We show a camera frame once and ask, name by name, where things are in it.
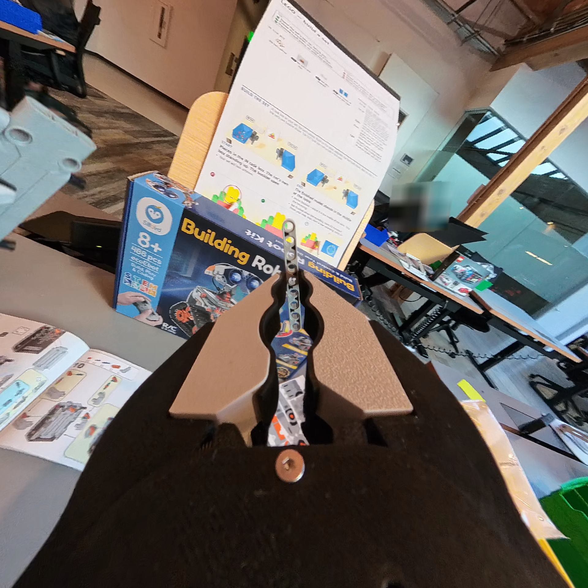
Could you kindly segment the wooden poster board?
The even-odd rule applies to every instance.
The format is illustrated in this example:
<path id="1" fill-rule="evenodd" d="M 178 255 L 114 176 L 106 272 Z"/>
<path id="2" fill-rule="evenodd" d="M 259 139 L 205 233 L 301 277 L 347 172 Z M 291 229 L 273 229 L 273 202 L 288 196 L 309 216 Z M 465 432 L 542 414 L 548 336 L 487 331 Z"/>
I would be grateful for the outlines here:
<path id="1" fill-rule="evenodd" d="M 302 250 L 343 270 L 374 210 L 344 153 L 253 93 L 209 92 L 189 110 L 168 176 L 275 236 L 293 219 Z"/>

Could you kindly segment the black office chair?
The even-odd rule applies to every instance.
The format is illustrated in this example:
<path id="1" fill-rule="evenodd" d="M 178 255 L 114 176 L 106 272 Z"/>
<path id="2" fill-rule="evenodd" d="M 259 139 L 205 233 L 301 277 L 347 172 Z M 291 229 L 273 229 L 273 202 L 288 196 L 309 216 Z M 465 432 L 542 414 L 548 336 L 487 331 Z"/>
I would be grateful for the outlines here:
<path id="1" fill-rule="evenodd" d="M 78 98 L 87 97 L 83 55 L 93 30 L 100 24 L 101 8 L 87 1 L 81 20 L 72 1 L 26 1 L 26 6 L 39 13 L 43 31 L 51 33 L 75 48 L 75 53 L 58 54 L 56 49 L 23 48 L 26 77 L 33 82 Z"/>

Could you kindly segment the green parts bin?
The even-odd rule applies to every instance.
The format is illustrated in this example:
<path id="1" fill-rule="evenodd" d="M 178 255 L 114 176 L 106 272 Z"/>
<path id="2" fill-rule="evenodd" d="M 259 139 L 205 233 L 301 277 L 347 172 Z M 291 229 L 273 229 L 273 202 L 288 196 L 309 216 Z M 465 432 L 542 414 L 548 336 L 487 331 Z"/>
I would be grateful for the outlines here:
<path id="1" fill-rule="evenodd" d="M 549 539 L 549 545 L 572 584 L 587 587 L 587 477 L 562 484 L 540 503 L 566 537 Z"/>

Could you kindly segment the yellow plastic bin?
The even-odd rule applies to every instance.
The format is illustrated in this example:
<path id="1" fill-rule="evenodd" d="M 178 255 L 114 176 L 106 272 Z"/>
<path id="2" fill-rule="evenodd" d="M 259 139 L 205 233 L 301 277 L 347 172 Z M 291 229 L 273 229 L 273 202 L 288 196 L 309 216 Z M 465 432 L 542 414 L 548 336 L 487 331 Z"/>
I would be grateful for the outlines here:
<path id="1" fill-rule="evenodd" d="M 537 542 L 543 551 L 543 553 L 548 557 L 549 561 L 552 563 L 553 567 L 557 570 L 558 574 L 562 577 L 562 579 L 566 582 L 568 587 L 574 588 L 575 585 L 571 581 L 569 575 L 565 571 L 562 563 L 557 558 L 555 552 L 553 551 L 552 547 L 550 546 L 549 542 L 545 538 L 537 539 Z"/>

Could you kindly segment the grey office desk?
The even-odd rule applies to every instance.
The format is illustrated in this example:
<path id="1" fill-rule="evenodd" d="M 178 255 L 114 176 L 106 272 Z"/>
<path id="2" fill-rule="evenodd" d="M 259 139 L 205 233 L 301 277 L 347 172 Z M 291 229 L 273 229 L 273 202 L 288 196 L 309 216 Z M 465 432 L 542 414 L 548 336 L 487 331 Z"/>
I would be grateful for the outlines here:
<path id="1" fill-rule="evenodd" d="M 484 380 L 463 376 L 445 364 L 431 361 L 428 367 L 458 400 L 469 400 L 458 386 L 461 380 L 481 395 L 506 433 L 538 498 L 551 494 L 568 481 L 587 477 L 587 466 L 570 451 L 540 410 L 501 393 Z"/>

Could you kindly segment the clear plastic bags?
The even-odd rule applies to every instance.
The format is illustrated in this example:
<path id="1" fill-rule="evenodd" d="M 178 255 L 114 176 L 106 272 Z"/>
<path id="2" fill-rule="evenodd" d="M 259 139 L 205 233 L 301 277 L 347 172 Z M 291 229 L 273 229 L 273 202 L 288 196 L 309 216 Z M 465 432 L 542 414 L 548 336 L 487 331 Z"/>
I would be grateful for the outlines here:
<path id="1" fill-rule="evenodd" d="M 484 401 L 461 401 L 490 449 L 521 519 L 535 540 L 560 540 L 565 535 L 554 525 L 534 494 L 514 449 Z"/>

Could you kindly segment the open instruction booklet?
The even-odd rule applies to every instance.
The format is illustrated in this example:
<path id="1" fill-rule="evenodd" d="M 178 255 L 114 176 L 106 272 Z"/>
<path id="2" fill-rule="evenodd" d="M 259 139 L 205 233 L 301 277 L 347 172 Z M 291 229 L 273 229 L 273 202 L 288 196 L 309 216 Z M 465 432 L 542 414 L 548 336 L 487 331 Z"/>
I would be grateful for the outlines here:
<path id="1" fill-rule="evenodd" d="M 1 314 L 1 449 L 83 471 L 151 372 L 69 331 Z"/>

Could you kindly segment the grey perforated building beam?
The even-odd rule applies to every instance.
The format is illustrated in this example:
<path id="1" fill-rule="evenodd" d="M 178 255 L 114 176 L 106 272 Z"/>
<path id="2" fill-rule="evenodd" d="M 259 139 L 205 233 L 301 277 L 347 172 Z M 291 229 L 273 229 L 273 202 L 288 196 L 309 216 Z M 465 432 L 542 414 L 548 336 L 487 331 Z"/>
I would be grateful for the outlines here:
<path id="1" fill-rule="evenodd" d="M 282 231 L 286 283 L 285 304 L 288 309 L 290 328 L 293 332 L 299 332 L 303 328 L 304 309 L 299 289 L 300 276 L 294 221 L 286 219 L 283 222 Z"/>

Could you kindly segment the white instruction poster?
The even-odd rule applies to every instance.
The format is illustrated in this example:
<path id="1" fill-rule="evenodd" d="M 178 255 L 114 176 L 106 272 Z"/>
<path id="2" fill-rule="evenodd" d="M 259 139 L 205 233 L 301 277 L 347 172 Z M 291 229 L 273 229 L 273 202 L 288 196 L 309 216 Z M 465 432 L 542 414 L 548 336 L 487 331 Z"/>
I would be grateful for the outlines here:
<path id="1" fill-rule="evenodd" d="M 332 266 L 392 160 L 400 100 L 297 4 L 270 1 L 233 81 L 196 192 Z"/>

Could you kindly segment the black card sheet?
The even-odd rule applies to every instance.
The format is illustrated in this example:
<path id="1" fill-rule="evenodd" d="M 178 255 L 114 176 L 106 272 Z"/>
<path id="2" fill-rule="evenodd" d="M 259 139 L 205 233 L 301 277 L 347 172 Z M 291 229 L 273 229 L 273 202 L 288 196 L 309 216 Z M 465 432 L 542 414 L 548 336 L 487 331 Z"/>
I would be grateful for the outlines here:
<path id="1" fill-rule="evenodd" d="M 466 224 L 455 217 L 448 219 L 446 245 L 456 247 L 468 243 L 481 242 L 486 240 L 486 232 L 481 231 L 469 224 Z"/>

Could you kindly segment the blue robot kit box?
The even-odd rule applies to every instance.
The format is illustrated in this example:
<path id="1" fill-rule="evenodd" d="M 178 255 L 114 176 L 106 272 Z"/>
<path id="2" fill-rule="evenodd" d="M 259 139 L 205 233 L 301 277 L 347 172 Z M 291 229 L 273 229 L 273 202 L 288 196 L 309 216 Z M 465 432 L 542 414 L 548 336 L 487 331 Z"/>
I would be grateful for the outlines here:
<path id="1" fill-rule="evenodd" d="M 117 312 L 189 339 L 284 268 L 282 234 L 152 172 L 129 180 L 115 280 Z M 312 340 L 293 332 L 286 304 L 271 342 L 278 380 L 306 362 Z"/>

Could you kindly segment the toy car set box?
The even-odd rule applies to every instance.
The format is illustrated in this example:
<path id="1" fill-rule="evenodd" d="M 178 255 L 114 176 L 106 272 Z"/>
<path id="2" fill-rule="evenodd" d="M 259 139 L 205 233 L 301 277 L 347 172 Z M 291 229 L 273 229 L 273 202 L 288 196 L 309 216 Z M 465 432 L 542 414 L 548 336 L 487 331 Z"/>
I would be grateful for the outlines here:
<path id="1" fill-rule="evenodd" d="M 499 275 L 499 268 L 477 253 L 461 254 L 452 252 L 433 272 L 431 280 L 453 293 L 466 297 L 475 289 L 484 290 L 483 283 L 493 284 Z"/>

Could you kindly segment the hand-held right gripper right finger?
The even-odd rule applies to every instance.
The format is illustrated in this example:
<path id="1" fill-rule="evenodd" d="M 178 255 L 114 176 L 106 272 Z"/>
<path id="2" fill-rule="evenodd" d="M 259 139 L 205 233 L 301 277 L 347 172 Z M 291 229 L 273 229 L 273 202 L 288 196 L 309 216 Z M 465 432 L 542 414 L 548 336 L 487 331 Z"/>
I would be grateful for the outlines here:
<path id="1" fill-rule="evenodd" d="M 371 322 L 308 272 L 300 273 L 307 357 L 304 422 L 311 445 L 331 444 L 337 430 L 355 433 L 367 419 L 409 415 L 413 405 Z"/>

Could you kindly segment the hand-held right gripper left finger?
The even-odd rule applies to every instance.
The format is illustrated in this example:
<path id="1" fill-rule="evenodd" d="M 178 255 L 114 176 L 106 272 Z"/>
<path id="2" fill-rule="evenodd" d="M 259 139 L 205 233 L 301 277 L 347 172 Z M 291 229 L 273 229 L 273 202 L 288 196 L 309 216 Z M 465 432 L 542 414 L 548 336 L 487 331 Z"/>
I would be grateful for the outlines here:
<path id="1" fill-rule="evenodd" d="M 281 275 L 210 324 L 169 413 L 236 426 L 246 445 L 266 445 L 279 382 L 271 342 L 281 326 Z"/>

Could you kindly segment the wood-topped desk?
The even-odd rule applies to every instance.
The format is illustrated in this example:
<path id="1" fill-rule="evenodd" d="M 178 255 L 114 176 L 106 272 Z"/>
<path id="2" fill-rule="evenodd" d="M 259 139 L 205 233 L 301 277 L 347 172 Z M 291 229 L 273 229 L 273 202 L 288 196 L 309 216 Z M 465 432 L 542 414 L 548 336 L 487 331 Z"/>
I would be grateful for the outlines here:
<path id="1" fill-rule="evenodd" d="M 427 337 L 435 327 L 445 326 L 456 312 L 465 310 L 469 315 L 484 315 L 484 310 L 471 297 L 457 295 L 443 286 L 416 276 L 402 267 L 391 253 L 364 238 L 360 239 L 356 253 L 359 267 L 370 268 L 374 272 L 362 279 L 366 288 L 371 289 L 393 281 L 424 298 L 423 304 L 402 324 L 394 324 L 401 342 L 415 348 L 423 357 L 428 357 L 428 354 L 421 339 Z"/>
<path id="2" fill-rule="evenodd" d="M 5 51 L 1 51 L 1 56 L 3 57 L 5 101 L 9 111 L 20 102 L 24 95 L 24 83 L 15 69 L 23 47 L 49 52 L 51 58 L 56 51 L 73 55 L 77 52 L 73 45 L 60 38 L 51 38 L 41 32 L 31 33 L 4 21 L 1 21 L 1 40 L 6 45 Z"/>
<path id="3" fill-rule="evenodd" d="M 489 289 L 472 290 L 470 296 L 484 309 L 484 315 L 488 318 L 490 326 L 514 339 L 514 342 L 482 363 L 477 363 L 473 354 L 470 351 L 467 352 L 471 363 L 490 386 L 494 386 L 494 383 L 488 377 L 487 371 L 501 361 L 513 358 L 524 348 L 532 349 L 550 359 L 574 364 L 582 363 L 581 358 L 543 330 L 530 315 L 495 292 Z"/>

